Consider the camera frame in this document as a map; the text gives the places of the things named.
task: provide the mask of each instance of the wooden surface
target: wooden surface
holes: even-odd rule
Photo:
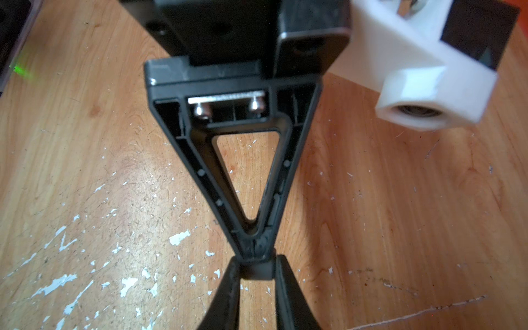
[[[147,109],[142,65],[165,56],[117,1],[44,2],[19,62],[31,77],[0,99],[1,329],[200,322],[233,252]],[[528,328],[520,29],[499,74],[479,125],[429,133],[325,77],[277,240],[324,329]],[[222,141],[247,210],[274,143]],[[274,305],[272,282],[244,282],[240,328],[274,329]]]

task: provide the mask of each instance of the orange object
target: orange object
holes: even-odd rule
[[[526,0],[506,0],[507,3],[515,5],[521,9],[517,23],[524,32],[524,36],[528,37],[528,1]]]

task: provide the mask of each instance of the mounting hole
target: mounting hole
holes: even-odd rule
[[[441,111],[420,106],[397,106],[397,109],[414,117],[436,117],[442,114]]]
[[[297,40],[294,42],[294,49],[293,52],[296,55],[313,55],[317,53],[319,48],[321,48],[325,44],[325,39],[320,38],[312,38],[312,39],[306,39],[306,40]]]
[[[231,33],[231,31],[233,31],[233,27],[231,24],[226,22],[216,22],[211,25],[209,30],[214,36],[223,37]]]
[[[147,30],[157,35],[167,34],[167,26],[162,22],[150,21],[145,25],[145,28],[147,28]]]

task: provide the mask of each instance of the metal bolt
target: metal bolt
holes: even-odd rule
[[[249,101],[249,111],[261,114],[266,110],[266,101],[262,96],[253,96]]]
[[[197,103],[194,106],[194,116],[198,119],[207,120],[213,116],[213,110],[209,103]]]

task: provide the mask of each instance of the green light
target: green light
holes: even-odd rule
[[[30,74],[26,70],[22,69],[18,65],[15,65],[15,67],[13,68],[13,72],[18,74],[22,78],[29,78],[30,76]]]

